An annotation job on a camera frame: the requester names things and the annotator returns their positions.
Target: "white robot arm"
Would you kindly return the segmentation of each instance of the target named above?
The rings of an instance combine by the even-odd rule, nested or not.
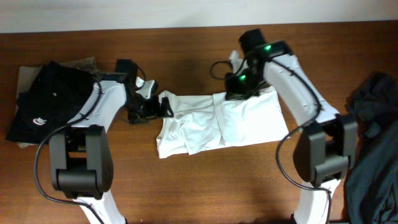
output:
[[[115,72],[96,74],[98,82],[80,112],[68,122],[71,125],[53,133],[49,140],[52,185],[80,205],[90,223],[126,223],[110,191],[113,163],[106,137],[118,110],[128,109],[130,124],[173,116],[168,99],[159,103],[153,95],[156,82],[141,80],[137,69],[131,60],[118,60]],[[50,198],[38,180],[37,186],[44,197],[71,204]]]
[[[290,179],[279,162],[280,147],[290,134],[277,149],[280,170],[289,181],[302,188],[291,221],[324,224],[328,222],[333,192],[346,171],[354,165],[355,118],[340,115],[326,102],[285,42],[266,44],[258,29],[247,31],[239,41],[245,58],[240,59],[237,51],[229,58],[234,73],[227,74],[224,79],[226,99],[245,99],[255,95],[264,81],[274,86],[302,129],[294,152],[294,164],[303,179],[301,185]],[[326,135],[333,139],[326,141]]]

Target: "fabric pile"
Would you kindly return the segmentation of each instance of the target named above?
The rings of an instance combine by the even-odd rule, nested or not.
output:
[[[273,86],[248,100],[226,101],[225,94],[162,92],[159,98],[169,98],[174,118],[164,119],[156,139],[159,157],[279,141],[288,133]]]
[[[398,89],[383,73],[370,77],[348,105],[365,130],[345,183],[351,223],[398,222]]]
[[[67,63],[95,68],[94,58]],[[38,144],[53,129],[66,124],[93,91],[89,72],[50,62],[41,68],[21,67],[17,87],[17,112],[7,140],[21,147]]]

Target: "white cloth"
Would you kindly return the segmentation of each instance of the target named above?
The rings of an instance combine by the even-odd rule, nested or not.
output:
[[[167,96],[174,118],[164,118],[156,138],[159,157],[246,146],[281,140],[287,133],[277,92],[273,86],[248,100],[226,101],[226,93],[213,96]]]

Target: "wooden table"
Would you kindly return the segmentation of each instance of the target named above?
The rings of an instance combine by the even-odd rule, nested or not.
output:
[[[224,83],[209,66],[239,49],[239,36],[260,27],[268,41],[286,40],[304,71],[328,102],[342,113],[349,94],[373,71],[398,74],[398,22],[285,24],[188,29],[104,30],[0,35],[0,223],[88,223],[78,207],[44,199],[33,180],[37,146],[19,149],[5,141],[15,109],[18,67],[95,56],[112,71],[118,58],[131,58],[160,90],[209,95]],[[282,103],[289,129],[296,124]],[[277,143],[232,147],[159,159],[155,138],[162,121],[130,126],[116,119],[109,133],[114,162],[112,193],[130,223],[249,223],[289,218],[300,190],[280,174]],[[282,163],[296,180],[292,149]],[[44,189],[50,185],[49,152],[39,163]],[[332,220],[347,219],[343,184],[333,197]]]

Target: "green led light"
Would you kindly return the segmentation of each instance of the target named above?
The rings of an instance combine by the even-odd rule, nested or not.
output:
[[[239,79],[240,79],[241,81],[244,81],[244,80],[246,79],[246,75],[241,75],[241,76],[239,77]]]

